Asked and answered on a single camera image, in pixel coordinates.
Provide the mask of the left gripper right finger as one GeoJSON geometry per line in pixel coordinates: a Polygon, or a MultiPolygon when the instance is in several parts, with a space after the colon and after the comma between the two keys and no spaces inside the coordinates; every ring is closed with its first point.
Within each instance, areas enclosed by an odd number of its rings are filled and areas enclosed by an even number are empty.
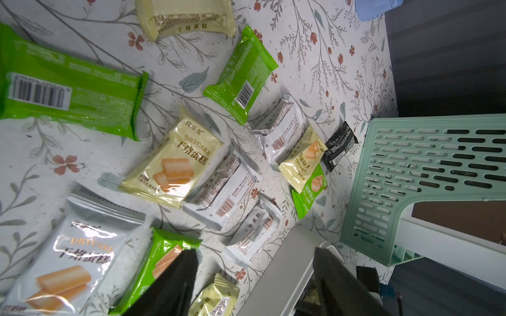
{"type": "Polygon", "coordinates": [[[389,314],[328,249],[315,249],[313,269],[320,315],[389,314]]]}

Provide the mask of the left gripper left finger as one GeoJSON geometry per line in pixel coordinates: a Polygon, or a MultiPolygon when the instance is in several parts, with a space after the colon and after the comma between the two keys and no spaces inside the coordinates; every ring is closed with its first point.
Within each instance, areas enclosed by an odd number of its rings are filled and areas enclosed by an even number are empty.
{"type": "Polygon", "coordinates": [[[196,250],[183,251],[125,315],[188,315],[197,271],[196,250]]]}

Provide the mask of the green cookie packet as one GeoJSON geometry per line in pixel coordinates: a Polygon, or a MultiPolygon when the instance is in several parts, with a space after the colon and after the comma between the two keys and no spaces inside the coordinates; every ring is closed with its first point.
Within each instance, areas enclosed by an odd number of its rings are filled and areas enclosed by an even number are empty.
{"type": "Polygon", "coordinates": [[[292,190],[292,198],[298,220],[306,217],[318,195],[325,190],[328,182],[321,164],[317,165],[301,193],[292,190]]]}
{"type": "Polygon", "coordinates": [[[151,248],[143,258],[142,265],[129,284],[119,303],[109,315],[122,315],[149,289],[161,274],[175,261],[183,250],[198,249],[202,241],[197,238],[151,228],[151,248]]]}
{"type": "Polygon", "coordinates": [[[267,78],[277,68],[275,59],[254,30],[246,26],[217,83],[206,87],[203,94],[243,126],[267,78]]]}
{"type": "Polygon", "coordinates": [[[1,25],[1,118],[79,125],[134,141],[149,79],[30,43],[1,25]]]}

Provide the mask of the yellow cookie packet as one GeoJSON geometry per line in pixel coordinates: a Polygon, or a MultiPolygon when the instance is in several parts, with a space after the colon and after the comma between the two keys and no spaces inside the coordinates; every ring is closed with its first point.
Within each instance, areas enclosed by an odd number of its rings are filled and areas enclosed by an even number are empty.
{"type": "Polygon", "coordinates": [[[233,37],[237,31],[228,0],[136,0],[135,5],[141,29],[152,42],[196,31],[233,37]]]}
{"type": "Polygon", "coordinates": [[[231,316],[239,298],[240,289],[219,273],[193,301],[189,316],[231,316]]]}
{"type": "Polygon", "coordinates": [[[180,209],[224,143],[182,103],[180,117],[165,142],[129,176],[119,189],[146,201],[180,209]]]}
{"type": "Polygon", "coordinates": [[[309,125],[294,150],[279,165],[279,170],[290,185],[301,193],[327,150],[328,147],[309,125]]]}

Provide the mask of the silver white cookie packet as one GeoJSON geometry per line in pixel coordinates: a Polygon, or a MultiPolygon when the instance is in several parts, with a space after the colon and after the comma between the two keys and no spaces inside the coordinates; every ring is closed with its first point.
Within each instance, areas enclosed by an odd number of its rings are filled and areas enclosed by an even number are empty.
{"type": "Polygon", "coordinates": [[[2,315],[80,315],[145,214],[76,185],[65,217],[1,305],[2,315]]]}

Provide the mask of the black cookie packet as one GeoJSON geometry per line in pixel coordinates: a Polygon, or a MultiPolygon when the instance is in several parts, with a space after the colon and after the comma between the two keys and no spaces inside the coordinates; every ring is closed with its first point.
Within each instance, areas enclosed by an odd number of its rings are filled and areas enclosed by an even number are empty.
{"type": "Polygon", "coordinates": [[[345,154],[357,144],[357,137],[345,121],[325,143],[328,150],[324,153],[322,161],[328,172],[332,172],[345,154]]]}

